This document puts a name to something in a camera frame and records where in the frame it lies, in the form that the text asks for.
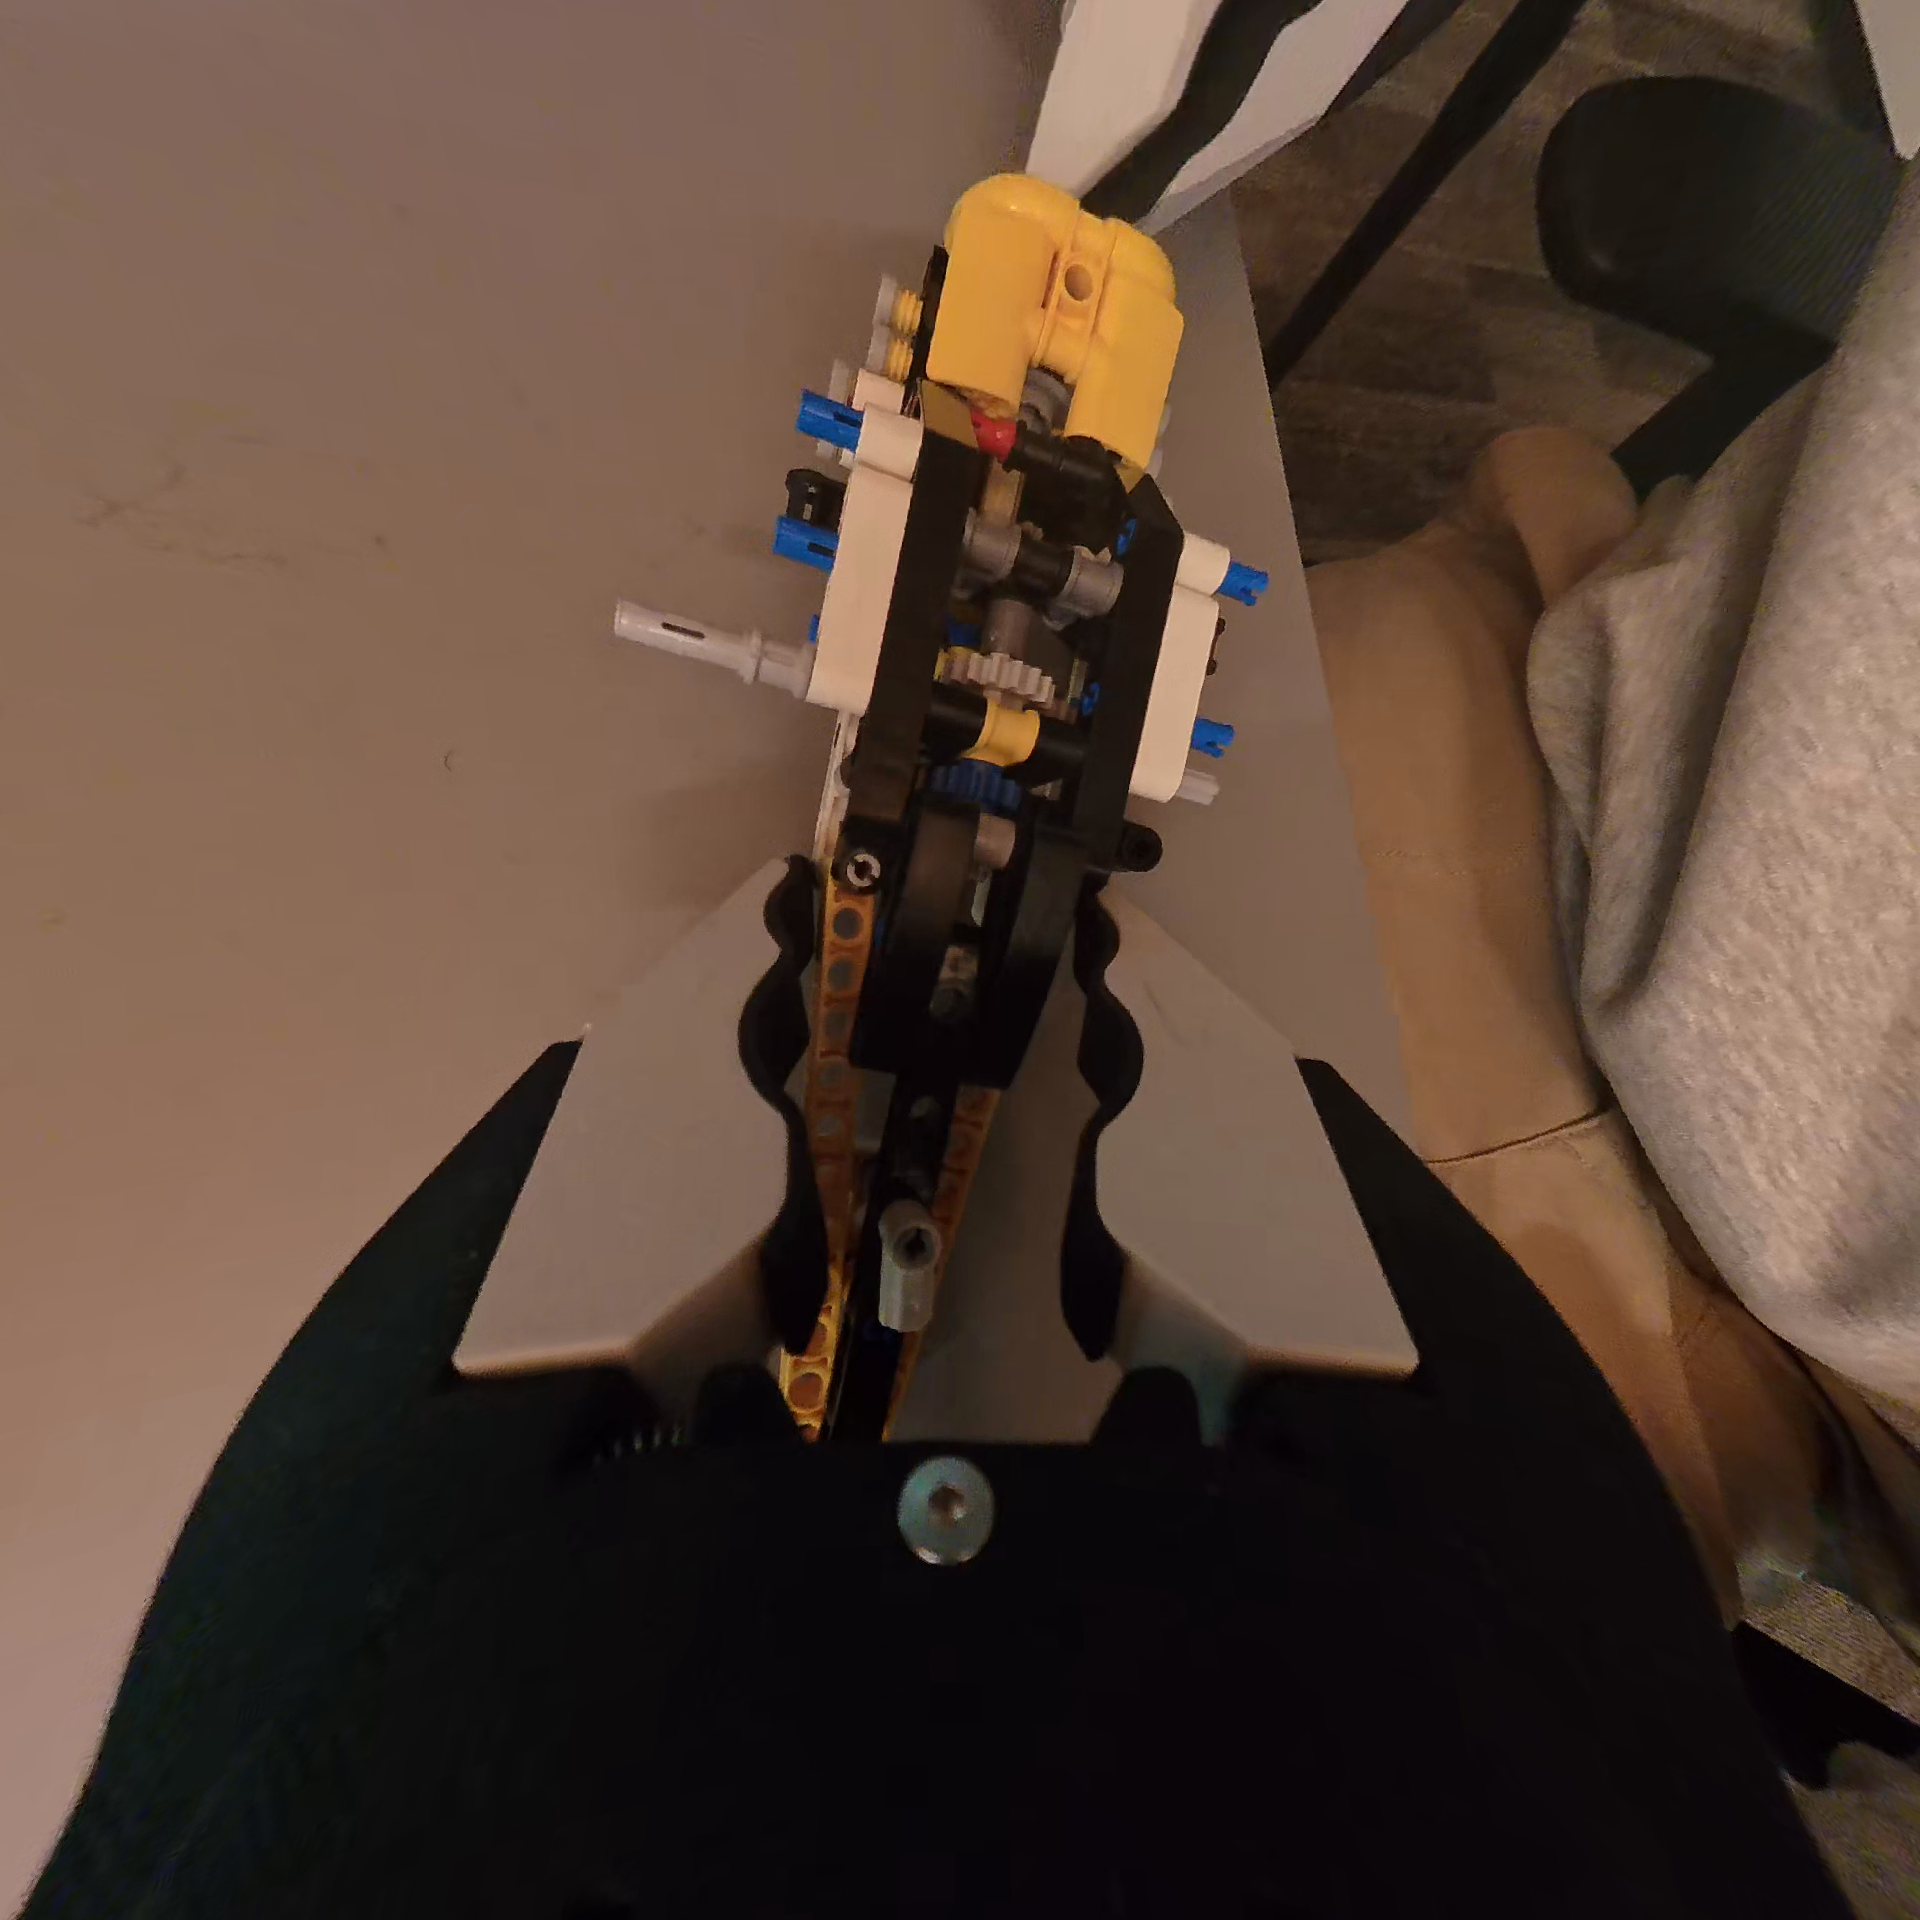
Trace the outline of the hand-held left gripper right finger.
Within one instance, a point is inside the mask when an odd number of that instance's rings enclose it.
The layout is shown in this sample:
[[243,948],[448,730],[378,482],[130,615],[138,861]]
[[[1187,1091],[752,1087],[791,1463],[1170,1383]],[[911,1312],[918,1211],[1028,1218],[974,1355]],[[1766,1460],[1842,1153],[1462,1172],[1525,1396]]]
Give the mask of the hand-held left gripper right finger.
[[1416,1338],[1290,1036],[1133,902],[1073,918],[1092,1121],[1057,1305],[1092,1363],[1411,1376]]

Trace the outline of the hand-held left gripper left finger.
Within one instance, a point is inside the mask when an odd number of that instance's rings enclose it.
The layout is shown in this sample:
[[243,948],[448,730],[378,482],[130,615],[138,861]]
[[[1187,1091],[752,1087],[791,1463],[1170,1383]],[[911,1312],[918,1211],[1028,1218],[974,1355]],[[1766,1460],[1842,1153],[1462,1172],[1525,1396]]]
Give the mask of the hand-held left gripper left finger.
[[820,872],[779,854],[590,1024],[455,1369],[714,1369],[813,1345],[813,955]]

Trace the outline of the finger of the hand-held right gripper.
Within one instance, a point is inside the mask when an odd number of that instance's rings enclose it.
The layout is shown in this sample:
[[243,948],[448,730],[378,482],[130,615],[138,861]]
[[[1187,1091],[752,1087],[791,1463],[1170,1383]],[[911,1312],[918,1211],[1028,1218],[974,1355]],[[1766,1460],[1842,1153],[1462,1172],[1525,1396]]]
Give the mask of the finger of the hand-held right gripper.
[[1400,26],[1400,0],[1219,7],[1174,110],[1121,163],[1121,220],[1163,233],[1313,130]]
[[1253,169],[1231,130],[1257,88],[1247,0],[1066,7],[1028,177],[1080,210],[1195,210]]

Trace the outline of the black and yellow lego model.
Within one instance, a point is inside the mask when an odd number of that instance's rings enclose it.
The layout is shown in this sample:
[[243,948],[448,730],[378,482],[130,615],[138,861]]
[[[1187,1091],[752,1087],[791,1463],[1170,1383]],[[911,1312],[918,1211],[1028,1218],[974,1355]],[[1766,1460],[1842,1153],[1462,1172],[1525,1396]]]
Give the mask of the black and yellow lego model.
[[824,568],[803,649],[649,604],[613,635],[832,715],[791,961],[743,1014],[813,1200],[765,1279],[808,1445],[887,1435],[952,1247],[1080,912],[1152,872],[1133,801],[1219,794],[1203,715],[1268,568],[1159,488],[1187,313],[1121,182],[988,177],[924,284],[881,282],[850,384],[803,390],[773,552]]

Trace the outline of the black office chair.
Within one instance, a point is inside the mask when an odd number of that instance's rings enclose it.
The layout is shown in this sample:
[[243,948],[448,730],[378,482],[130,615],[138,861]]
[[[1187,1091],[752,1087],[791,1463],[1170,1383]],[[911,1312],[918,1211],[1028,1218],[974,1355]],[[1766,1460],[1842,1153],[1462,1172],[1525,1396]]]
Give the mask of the black office chair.
[[1817,373],[1905,149],[1879,7],[1403,7],[1236,186],[1315,550],[1403,532],[1502,430],[1701,479]]

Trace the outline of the person's grey sweatshirt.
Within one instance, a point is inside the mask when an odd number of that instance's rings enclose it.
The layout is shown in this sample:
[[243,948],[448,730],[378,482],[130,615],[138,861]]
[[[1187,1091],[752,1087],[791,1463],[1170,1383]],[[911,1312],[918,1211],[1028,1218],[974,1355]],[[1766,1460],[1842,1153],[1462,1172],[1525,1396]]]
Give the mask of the person's grey sweatshirt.
[[1585,1051],[1716,1279],[1920,1396],[1920,182],[1819,373],[1532,635]]

